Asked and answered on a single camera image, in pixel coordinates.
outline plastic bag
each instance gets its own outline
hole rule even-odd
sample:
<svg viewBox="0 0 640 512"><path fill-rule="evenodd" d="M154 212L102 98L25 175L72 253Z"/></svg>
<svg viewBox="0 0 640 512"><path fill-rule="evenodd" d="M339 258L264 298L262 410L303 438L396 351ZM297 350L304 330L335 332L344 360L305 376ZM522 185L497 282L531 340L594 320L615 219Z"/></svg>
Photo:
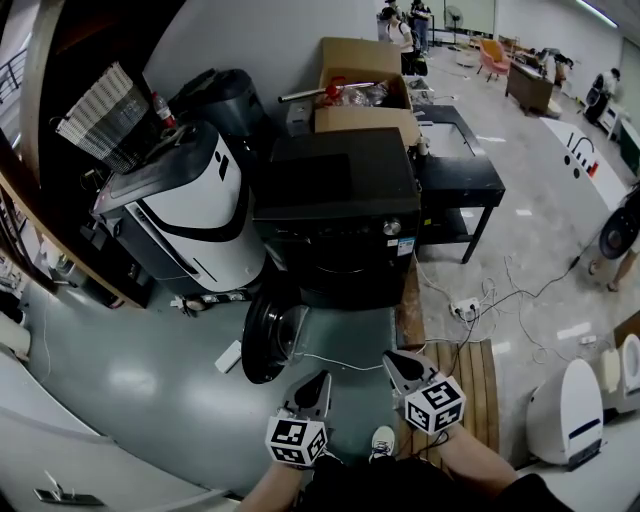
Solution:
<svg viewBox="0 0 640 512"><path fill-rule="evenodd" d="M335 101L336 107L368 107L369 100L362 89L345 87L340 93L340 97Z"/></svg>
<svg viewBox="0 0 640 512"><path fill-rule="evenodd" d="M372 107L379 107L389 95L389 82L385 80L377 85L365 87L361 90L366 94L367 99L369 100L369 105Z"/></svg>

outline ceiling light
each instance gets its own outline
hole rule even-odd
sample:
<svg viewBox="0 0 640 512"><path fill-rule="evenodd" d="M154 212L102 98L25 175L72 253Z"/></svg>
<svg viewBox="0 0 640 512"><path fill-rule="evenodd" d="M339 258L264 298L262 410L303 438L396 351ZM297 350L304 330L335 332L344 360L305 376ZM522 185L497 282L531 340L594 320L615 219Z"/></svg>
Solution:
<svg viewBox="0 0 640 512"><path fill-rule="evenodd" d="M592 5L589 5L584 0L576 0L576 2L578 2L582 7L587 9L591 14L595 14L598 18L600 18L602 21L604 21L608 25L612 26L613 28L618 28L618 24L615 21L613 21L611 18L608 18L607 16L602 14L598 9L596 9Z"/></svg>

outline concrete floor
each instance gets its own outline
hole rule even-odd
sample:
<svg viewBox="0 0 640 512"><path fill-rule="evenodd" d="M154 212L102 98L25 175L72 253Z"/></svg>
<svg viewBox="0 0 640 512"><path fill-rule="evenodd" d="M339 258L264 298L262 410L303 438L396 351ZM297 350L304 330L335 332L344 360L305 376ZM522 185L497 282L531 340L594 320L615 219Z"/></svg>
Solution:
<svg viewBox="0 0 640 512"><path fill-rule="evenodd" d="M343 460L366 460L375 429L397 421L381 368L353 371L304 357L268 384L251 384L241 363L220 373L214 363L241 338L249 303L188 318L169 307L172 298L157 286L147 309L110 310L77 289L61 288L53 297L29 286L23 295L32 334L29 371L129 453L191 483L241 496L271 461L264 445L269 416L306 375L331 372L330 447ZM369 368L394 343L390 308L311 310L296 351Z"/></svg>
<svg viewBox="0 0 640 512"><path fill-rule="evenodd" d="M471 69L458 66L455 53L446 48L432 49L431 57L428 82L435 89L435 97L458 97L457 101L440 98L435 103L456 106L479 136L480 144L505 184L506 194L501 206L494 210L467 265L459 264L466 248L466 244L460 244L423 248L422 268L432 281L445 287L456 299L481 299L485 295L482 281L492 278L499 299L512 291L505 271L505 258L508 258L517 285L536 293L550 279L562 275L588 242L573 239L570 221L560 201L533 167L533 155L545 150L539 139L542 123L534 115L525 117L513 98L505 98L506 77L487 83L488 74L484 70L476 75L478 66ZM469 79L449 73L466 75ZM634 176L620 158L619 146L607 142L603 130L578 115L579 106L573 100L559 91L554 93L554 98L564 111L561 120L578 126L593 140L620 178L631 183ZM487 138L504 141L491 142ZM529 210L532 214L522 216L516 210ZM464 213L470 229L475 227L480 213L480 209ZM506 313L488 313L473 330L472 340L490 335L493 342L500 399L501 453L516 465L527 460L524 438L527 400L547 376L566 366L567 362L558 353L567 360L596 355L611 342L612 329L640 307L638 269L623 282L620 293L610 293L604 283L615 273L613 264L603 269L597 279L587 274L594 249L587 251L573 272L550 286L539 299L523 301L522 323L533 340L548 347L546 353L537 351L520 327L517 296L500 306ZM423 287L426 336L465 339L467 331L449 314L447 302L442 293ZM562 332L571 328L575 328L573 333ZM596 344L578 344L583 337L591 335L597 337ZM536 363L534 356L546 363Z"/></svg>

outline power strip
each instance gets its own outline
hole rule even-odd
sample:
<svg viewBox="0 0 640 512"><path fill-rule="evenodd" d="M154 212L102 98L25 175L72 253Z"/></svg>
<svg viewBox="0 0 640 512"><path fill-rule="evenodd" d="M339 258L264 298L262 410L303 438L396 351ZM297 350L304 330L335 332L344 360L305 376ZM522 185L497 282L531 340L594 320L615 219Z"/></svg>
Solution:
<svg viewBox="0 0 640 512"><path fill-rule="evenodd" d="M480 302L478 302L478 299L475 297L452 302L449 304L449 307L451 308L451 314L453 316L459 318L458 313L456 313L456 311L459 310L460 316L468 322L472 321L480 312Z"/></svg>

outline cardboard box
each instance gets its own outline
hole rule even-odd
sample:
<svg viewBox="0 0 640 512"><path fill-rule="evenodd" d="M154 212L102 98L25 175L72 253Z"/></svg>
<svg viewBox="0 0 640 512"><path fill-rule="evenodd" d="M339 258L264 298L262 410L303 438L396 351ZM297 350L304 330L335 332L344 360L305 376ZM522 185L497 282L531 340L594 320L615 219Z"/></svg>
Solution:
<svg viewBox="0 0 640 512"><path fill-rule="evenodd" d="M404 100L404 108L319 108L316 110L315 131L395 127L400 130L405 146L415 145L420 129L411 111L400 59L400 48L390 43L325 37L322 40L320 87L328 86L336 76L344 76L349 84L389 80L392 89Z"/></svg>

